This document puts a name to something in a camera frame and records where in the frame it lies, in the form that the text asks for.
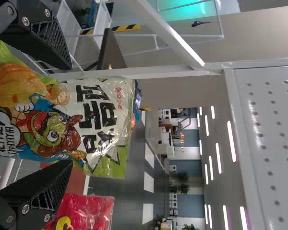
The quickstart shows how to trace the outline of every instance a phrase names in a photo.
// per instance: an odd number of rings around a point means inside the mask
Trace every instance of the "ceiling light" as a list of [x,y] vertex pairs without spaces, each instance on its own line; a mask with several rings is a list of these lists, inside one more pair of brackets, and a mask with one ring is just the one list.
[[206,184],[209,184],[207,164],[205,164],[205,175],[206,175]]
[[200,154],[201,154],[201,156],[203,155],[203,152],[202,152],[202,140],[200,140]]
[[217,160],[217,168],[219,170],[219,174],[222,173],[221,159],[220,159],[220,149],[219,143],[216,143],[216,160]]
[[232,161],[236,162],[236,150],[235,150],[235,144],[234,144],[234,137],[232,135],[232,129],[231,129],[231,122],[227,122],[227,129],[228,129],[228,136],[229,136],[229,142],[230,142],[230,150],[231,150],[231,157]]
[[200,127],[200,115],[197,113],[197,126]]
[[206,219],[206,224],[208,224],[207,205],[205,205],[205,219]]
[[216,115],[215,115],[215,108],[214,106],[211,107],[211,116],[212,116],[212,119],[214,120]]
[[242,221],[242,229],[248,230],[248,225],[246,223],[246,216],[245,216],[245,210],[244,207],[240,207],[240,215],[241,215],[241,221]]
[[223,214],[224,214],[225,230],[228,230],[227,210],[226,210],[226,206],[225,205],[223,205]]
[[212,229],[212,217],[211,217],[211,207],[208,205],[208,211],[209,211],[209,224],[210,224],[210,229]]
[[208,127],[208,118],[207,115],[205,115],[205,124],[206,124],[206,135],[209,136],[209,127]]
[[212,168],[212,157],[209,156],[209,165],[210,165],[210,176],[211,180],[213,181],[213,168]]

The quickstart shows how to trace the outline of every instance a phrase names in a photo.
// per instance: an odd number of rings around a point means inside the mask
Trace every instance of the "red snack bag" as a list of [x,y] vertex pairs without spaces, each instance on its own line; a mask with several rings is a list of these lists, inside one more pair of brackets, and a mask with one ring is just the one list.
[[110,230],[114,197],[65,194],[45,230]]

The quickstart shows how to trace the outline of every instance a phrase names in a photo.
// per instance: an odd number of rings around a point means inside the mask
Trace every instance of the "white pegboard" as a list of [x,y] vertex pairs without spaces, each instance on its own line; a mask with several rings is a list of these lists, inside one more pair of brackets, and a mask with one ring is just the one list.
[[242,108],[265,228],[288,230],[288,67],[239,69],[234,77],[239,98],[230,99]]

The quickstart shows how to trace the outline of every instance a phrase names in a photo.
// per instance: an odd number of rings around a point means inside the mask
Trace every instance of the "gray floor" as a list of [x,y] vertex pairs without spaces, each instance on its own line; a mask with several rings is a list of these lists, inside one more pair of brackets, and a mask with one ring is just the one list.
[[[154,178],[154,193],[144,190],[144,172]],[[114,196],[112,230],[150,230],[152,220],[142,225],[143,204],[154,204],[154,218],[168,215],[168,174],[156,160],[154,169],[145,160],[145,127],[137,121],[132,133],[124,180],[91,177],[88,194]]]

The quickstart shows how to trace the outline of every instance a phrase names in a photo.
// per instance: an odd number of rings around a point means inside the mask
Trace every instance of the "snack bag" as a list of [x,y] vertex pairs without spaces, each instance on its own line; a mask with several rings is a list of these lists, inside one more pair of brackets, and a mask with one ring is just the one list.
[[133,88],[129,79],[59,82],[0,41],[0,156],[74,159],[89,175],[123,178]]
[[114,197],[65,194],[55,218],[43,230],[110,230]]

